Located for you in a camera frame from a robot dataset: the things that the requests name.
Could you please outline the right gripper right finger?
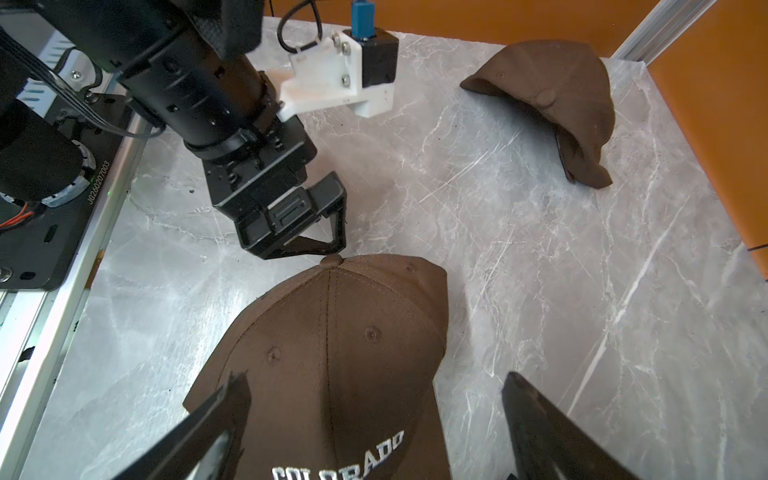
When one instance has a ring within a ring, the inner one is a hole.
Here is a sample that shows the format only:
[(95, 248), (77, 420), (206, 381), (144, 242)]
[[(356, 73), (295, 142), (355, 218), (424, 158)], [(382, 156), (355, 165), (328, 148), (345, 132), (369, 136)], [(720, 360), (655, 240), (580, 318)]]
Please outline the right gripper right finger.
[(516, 471), (511, 479), (634, 479), (517, 372), (507, 375), (502, 403)]

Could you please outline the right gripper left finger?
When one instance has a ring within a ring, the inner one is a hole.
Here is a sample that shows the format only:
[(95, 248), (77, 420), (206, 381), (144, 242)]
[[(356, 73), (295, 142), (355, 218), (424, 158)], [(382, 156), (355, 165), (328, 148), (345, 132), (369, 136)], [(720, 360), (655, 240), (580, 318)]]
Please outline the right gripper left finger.
[(227, 382), (118, 479), (232, 479), (251, 405), (246, 375)]

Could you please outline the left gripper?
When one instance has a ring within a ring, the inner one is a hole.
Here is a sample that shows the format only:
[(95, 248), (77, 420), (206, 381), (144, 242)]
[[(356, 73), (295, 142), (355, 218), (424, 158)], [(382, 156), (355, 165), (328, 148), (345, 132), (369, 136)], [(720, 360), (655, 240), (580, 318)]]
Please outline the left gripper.
[[(302, 121), (294, 116), (275, 121), (260, 143), (248, 143), (237, 151), (202, 162), (212, 206), (233, 221), (241, 247), (268, 259), (280, 247), (278, 228), (268, 215), (269, 206), (307, 179), (306, 165), (317, 148)], [(347, 192), (335, 172), (309, 189), (297, 188), (281, 202), (281, 256), (330, 255), (346, 247)], [(303, 236), (328, 219), (329, 242)]]

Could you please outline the brown Colorado cap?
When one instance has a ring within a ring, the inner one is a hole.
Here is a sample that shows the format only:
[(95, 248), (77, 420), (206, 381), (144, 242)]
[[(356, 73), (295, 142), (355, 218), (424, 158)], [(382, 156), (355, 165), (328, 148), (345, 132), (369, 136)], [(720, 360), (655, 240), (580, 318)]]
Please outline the brown Colorado cap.
[(246, 376), (240, 479), (447, 479), (433, 380), (448, 326), (442, 267), (331, 255), (235, 318), (183, 405)]

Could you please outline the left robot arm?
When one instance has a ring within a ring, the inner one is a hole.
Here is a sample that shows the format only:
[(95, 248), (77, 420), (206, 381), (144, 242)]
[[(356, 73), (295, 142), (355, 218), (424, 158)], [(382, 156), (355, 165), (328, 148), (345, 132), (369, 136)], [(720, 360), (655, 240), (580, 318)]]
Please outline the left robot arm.
[(116, 77), (156, 132), (177, 133), (244, 250), (271, 260), (344, 249), (341, 180), (306, 185), (316, 147), (248, 60), (262, 40), (262, 2), (5, 1), (1, 11), (41, 15)]

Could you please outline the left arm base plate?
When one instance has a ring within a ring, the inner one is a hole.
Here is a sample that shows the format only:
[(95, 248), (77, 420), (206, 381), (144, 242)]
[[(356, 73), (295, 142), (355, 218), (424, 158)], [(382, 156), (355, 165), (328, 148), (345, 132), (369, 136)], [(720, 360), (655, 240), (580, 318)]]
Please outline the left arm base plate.
[(19, 94), (1, 117), (1, 287), (55, 290), (83, 242), (123, 137), (60, 98)]

